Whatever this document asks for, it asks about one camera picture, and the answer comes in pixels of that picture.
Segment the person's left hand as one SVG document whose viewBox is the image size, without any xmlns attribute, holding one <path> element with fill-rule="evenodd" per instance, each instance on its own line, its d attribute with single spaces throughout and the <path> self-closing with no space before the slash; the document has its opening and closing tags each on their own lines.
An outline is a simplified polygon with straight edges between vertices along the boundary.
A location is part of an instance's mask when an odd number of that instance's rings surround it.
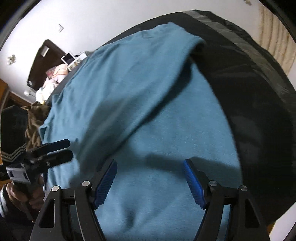
<svg viewBox="0 0 296 241">
<path fill-rule="evenodd" d="M 40 175 L 36 188 L 32 191 L 32 193 L 29 196 L 21 192 L 19 188 L 12 182 L 6 185 L 6 191 L 12 204 L 21 211 L 25 211 L 26 203 L 28 203 L 32 209 L 40 210 L 44 204 L 45 198 L 43 186 L 44 179 L 43 176 Z"/>
</svg>

